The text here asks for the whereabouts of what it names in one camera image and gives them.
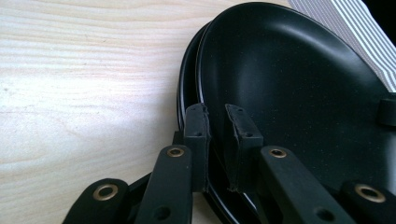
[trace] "gray and white striped fabric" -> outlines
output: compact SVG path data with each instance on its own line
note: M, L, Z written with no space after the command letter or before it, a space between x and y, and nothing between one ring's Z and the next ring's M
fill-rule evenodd
M361 0L289 0L291 7L344 39L396 92L396 48Z

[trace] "light wood surface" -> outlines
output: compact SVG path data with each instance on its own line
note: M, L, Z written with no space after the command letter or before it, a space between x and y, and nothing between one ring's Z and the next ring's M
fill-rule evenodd
M1 0L0 223L61 223L91 183L149 173L184 50L241 2ZM194 194L192 223L217 222Z

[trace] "metal ring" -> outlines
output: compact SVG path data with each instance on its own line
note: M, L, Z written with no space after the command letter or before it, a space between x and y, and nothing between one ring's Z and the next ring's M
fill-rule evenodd
M111 189L111 192L108 193L107 195L101 195L100 191L103 189ZM104 185L97 187L97 189L93 193L93 198L97 201L107 201L107 200L113 198L118 192L119 192L119 188L117 187L117 185L104 184Z
M358 184L355 186L355 191L364 199L373 203L383 203L386 198L379 190L374 189L368 185Z
M288 153L286 153L282 149L274 148L270 150L270 155L277 158L285 158L288 155Z
M169 148L166 154L170 157L181 157L184 154L184 150L178 147Z

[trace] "napkin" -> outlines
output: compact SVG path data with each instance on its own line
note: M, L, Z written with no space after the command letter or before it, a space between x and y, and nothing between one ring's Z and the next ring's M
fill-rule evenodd
M396 92L396 48L361 0L289 0L352 47L388 91Z

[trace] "black object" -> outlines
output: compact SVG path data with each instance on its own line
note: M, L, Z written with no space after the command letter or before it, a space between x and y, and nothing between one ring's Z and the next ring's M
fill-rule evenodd
M356 215L364 212L380 223L381 217L371 214L374 210L349 203L339 189L347 181L360 179L354 184L381 186L390 193L379 192L394 197L394 167L389 159L396 147L395 129L389 122L393 116L388 104L379 104L388 98L391 96L367 64L318 23L271 4L231 7L194 37L180 69L177 114L184 133L175 134L174 145L185 145L192 155L185 163L192 164L192 170L181 172L185 178L177 183L183 185L184 198L178 201L186 204L185 216L173 219L172 206L152 201L160 188L159 179L165 178L157 175L161 172L157 168L150 180L156 184L148 184L149 177L132 184L134 191L125 196L121 213L128 214L128 223L188 222L191 192L204 191L223 222L338 221L338 217L350 222L347 211L355 221L364 222ZM199 102L207 108L195 105ZM191 105L200 113L187 110L192 117L185 117ZM261 144L282 146L274 154L289 153L293 168L282 175L285 164L267 160L268 155L259 152L268 148L261 149ZM163 162L164 155L162 152L157 162L166 170L174 164ZM307 186L293 179L292 172L306 176ZM300 196L311 196L306 188L318 193L309 203L324 199L331 209L327 205L296 206L304 200L295 198L286 177L296 181ZM148 195L143 197L146 185ZM72 219L66 220L75 220L74 212L72 208L68 215Z

